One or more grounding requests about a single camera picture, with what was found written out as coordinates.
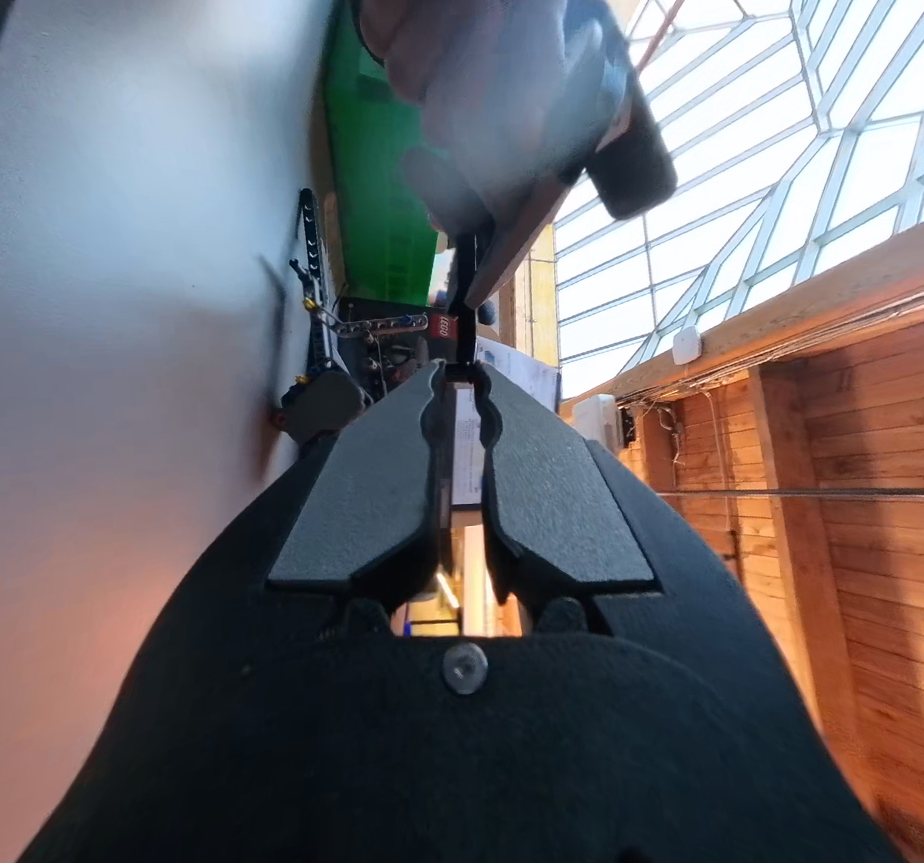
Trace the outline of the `black bent lego beam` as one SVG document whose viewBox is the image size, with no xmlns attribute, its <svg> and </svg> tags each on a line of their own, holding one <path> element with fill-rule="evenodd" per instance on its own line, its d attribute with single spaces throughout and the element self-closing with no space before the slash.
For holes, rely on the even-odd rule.
<svg viewBox="0 0 924 863">
<path fill-rule="evenodd" d="M 479 262 L 479 234 L 462 233 L 453 241 L 454 260 L 449 275 L 448 307 L 456 320 L 456 361 L 446 365 L 446 377 L 458 385 L 477 389 L 479 369 L 475 361 L 478 312 L 467 304 Z"/>
</svg>

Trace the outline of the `lego instruction booklet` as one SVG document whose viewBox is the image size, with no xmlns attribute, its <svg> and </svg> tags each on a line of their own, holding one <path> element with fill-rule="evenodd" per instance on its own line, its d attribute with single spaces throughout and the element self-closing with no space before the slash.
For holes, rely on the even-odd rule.
<svg viewBox="0 0 924 863">
<path fill-rule="evenodd" d="M 557 367 L 483 336 L 477 338 L 475 357 L 476 361 L 491 365 L 552 413 L 556 412 L 560 387 Z M 473 508 L 481 504 L 484 457 L 474 388 L 459 384 L 456 386 L 452 474 L 454 508 Z"/>
</svg>

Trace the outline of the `dark monster truck lego box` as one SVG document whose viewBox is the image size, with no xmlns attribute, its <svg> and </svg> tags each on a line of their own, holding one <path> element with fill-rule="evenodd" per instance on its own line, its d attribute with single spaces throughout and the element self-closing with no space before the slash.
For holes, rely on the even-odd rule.
<svg viewBox="0 0 924 863">
<path fill-rule="evenodd" d="M 442 309 L 363 298 L 341 300 L 336 349 L 374 402 L 431 361 L 456 361 L 457 320 Z"/>
</svg>

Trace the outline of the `person's left hand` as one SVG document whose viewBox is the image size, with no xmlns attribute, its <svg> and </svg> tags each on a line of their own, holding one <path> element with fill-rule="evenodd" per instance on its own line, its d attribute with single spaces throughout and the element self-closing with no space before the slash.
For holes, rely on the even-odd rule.
<svg viewBox="0 0 924 863">
<path fill-rule="evenodd" d="M 402 172 L 432 223 L 500 220 L 549 166 L 565 91 L 567 0 L 355 0 L 360 37 L 397 97 L 420 114 L 422 144 Z"/>
</svg>

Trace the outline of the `green plastic bin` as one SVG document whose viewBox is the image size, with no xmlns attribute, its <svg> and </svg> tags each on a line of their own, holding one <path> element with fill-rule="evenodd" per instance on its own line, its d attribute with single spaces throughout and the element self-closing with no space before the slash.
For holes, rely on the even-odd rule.
<svg viewBox="0 0 924 863">
<path fill-rule="evenodd" d="M 401 170 L 421 142 L 420 120 L 360 42 L 349 0 L 332 12 L 321 94 L 347 290 L 425 305 L 437 232 Z"/>
</svg>

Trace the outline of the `grey lego chassis assembly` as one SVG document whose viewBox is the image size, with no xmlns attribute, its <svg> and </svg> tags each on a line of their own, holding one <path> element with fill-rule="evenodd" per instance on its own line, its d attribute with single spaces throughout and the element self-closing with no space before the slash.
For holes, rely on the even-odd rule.
<svg viewBox="0 0 924 863">
<path fill-rule="evenodd" d="M 289 260 L 310 324 L 306 365 L 271 409 L 274 428 L 300 449 L 343 430 L 431 359 L 430 338 L 442 315 L 417 310 L 378 318 L 342 319 L 328 294 L 326 251 L 311 189 L 298 195 L 305 262 Z"/>
</svg>

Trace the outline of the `white box appliance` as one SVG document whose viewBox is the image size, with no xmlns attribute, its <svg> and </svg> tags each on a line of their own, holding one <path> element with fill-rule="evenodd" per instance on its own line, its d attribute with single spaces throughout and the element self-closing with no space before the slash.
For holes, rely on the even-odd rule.
<svg viewBox="0 0 924 863">
<path fill-rule="evenodd" d="M 597 394 L 577 401 L 571 411 L 572 426 L 589 441 L 618 454 L 627 446 L 622 410 L 609 394 Z"/>
</svg>

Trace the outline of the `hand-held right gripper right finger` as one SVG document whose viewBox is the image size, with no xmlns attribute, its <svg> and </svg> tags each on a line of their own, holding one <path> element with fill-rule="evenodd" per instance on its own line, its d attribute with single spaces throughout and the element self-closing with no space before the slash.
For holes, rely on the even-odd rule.
<svg viewBox="0 0 924 863">
<path fill-rule="evenodd" d="M 654 588 L 587 442 L 488 363 L 473 368 L 496 588 Z"/>
</svg>

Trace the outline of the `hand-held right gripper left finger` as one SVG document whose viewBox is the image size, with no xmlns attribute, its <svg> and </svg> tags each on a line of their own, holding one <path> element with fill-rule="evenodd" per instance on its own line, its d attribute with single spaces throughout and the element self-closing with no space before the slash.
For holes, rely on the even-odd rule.
<svg viewBox="0 0 924 863">
<path fill-rule="evenodd" d="M 445 361 L 408 381 L 336 438 L 267 581 L 277 588 L 360 588 L 428 538 L 437 513 L 424 419 Z"/>
</svg>

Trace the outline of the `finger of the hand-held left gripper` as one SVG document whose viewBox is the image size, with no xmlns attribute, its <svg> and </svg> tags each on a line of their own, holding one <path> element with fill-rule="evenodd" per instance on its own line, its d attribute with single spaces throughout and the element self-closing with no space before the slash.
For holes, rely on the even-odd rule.
<svg viewBox="0 0 924 863">
<path fill-rule="evenodd" d="M 570 186 L 560 179 L 541 179 L 508 218 L 495 225 L 482 250 L 467 304 L 477 309 L 515 274 L 545 227 L 563 204 Z"/>
</svg>

